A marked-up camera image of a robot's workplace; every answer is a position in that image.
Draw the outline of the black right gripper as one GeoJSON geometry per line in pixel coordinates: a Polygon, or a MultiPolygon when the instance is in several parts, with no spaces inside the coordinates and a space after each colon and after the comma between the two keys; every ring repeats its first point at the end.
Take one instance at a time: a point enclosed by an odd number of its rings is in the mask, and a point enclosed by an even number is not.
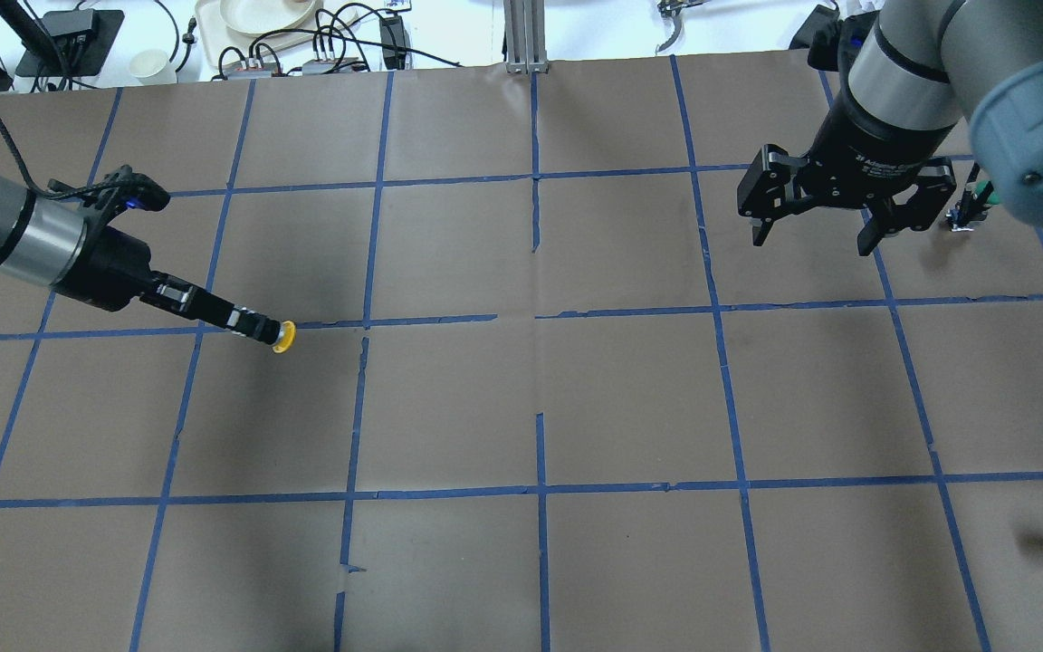
{"type": "MultiPolygon", "coordinates": [[[[872,209],[895,197],[933,163],[952,129],[899,128],[862,107],[852,91],[838,91],[806,153],[791,156],[786,149],[766,145],[738,183],[737,210],[751,220],[751,244],[762,247],[774,220],[812,207],[872,209]]],[[[904,228],[895,210],[866,214],[856,236],[864,257],[904,228]]]]}

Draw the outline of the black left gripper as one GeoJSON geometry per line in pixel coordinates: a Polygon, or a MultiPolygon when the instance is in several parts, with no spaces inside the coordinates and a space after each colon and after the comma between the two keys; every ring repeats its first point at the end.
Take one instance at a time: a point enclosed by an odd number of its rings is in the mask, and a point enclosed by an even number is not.
{"type": "Polygon", "coordinates": [[[105,312],[119,312],[139,297],[187,321],[202,321],[264,345],[282,346],[281,321],[215,296],[203,286],[154,272],[148,244],[110,226],[84,244],[53,291],[105,312]]]}

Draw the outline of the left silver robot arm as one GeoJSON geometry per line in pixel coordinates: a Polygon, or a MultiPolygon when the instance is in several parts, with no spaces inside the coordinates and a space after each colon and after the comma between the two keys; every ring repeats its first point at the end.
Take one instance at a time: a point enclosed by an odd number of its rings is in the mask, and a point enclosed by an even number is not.
{"type": "Polygon", "coordinates": [[[130,209],[165,209],[170,196],[157,182],[123,166],[98,186],[83,188],[79,206],[58,201],[60,193],[71,192],[62,183],[41,193],[0,177],[0,272],[103,311],[144,301],[274,352],[292,347],[294,323],[275,321],[202,286],[154,271],[148,244],[111,225],[130,209]]]}

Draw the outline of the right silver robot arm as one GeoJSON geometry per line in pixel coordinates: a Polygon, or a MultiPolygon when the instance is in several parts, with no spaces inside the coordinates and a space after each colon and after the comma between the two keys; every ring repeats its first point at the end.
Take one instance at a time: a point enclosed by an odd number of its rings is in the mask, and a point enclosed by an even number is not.
{"type": "Polygon", "coordinates": [[[863,256],[931,228],[957,187],[938,148],[959,119],[990,188],[965,199],[957,223],[997,197],[1043,228],[1043,1],[887,1],[864,32],[843,26],[835,50],[835,103],[810,149],[766,145],[739,182],[754,246],[816,207],[869,212],[863,256]]]}

